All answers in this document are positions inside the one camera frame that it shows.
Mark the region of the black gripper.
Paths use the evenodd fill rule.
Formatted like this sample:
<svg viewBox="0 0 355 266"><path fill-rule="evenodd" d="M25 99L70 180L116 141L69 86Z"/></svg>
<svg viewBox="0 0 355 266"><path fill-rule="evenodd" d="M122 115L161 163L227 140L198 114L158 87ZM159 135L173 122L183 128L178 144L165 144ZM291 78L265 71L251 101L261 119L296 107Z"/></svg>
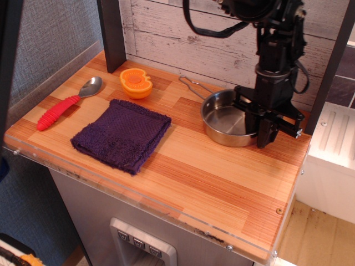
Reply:
<svg viewBox="0 0 355 266"><path fill-rule="evenodd" d="M274 142L279 130L298 138L302 134L300 123L305 116L296 109L291 99L296 90L298 71L273 73L258 70L255 88L237 85L235 107L245 112L245 130L257 137L257 147L265 148Z"/></svg>

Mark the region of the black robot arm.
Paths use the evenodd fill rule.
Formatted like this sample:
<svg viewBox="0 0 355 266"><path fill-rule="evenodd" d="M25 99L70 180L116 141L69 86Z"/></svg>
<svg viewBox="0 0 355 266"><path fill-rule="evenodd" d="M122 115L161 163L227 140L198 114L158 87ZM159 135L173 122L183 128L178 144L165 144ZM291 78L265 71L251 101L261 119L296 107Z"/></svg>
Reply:
<svg viewBox="0 0 355 266"><path fill-rule="evenodd" d="M292 103L310 85L296 88L298 72L307 70L299 61L306 42L302 1L220 1L226 14L252 24L257 30L258 64L253 89L235 87L236 107L245 112L246 132L257 133L257 147L274 142L279 131L297 138L304 115Z"/></svg>

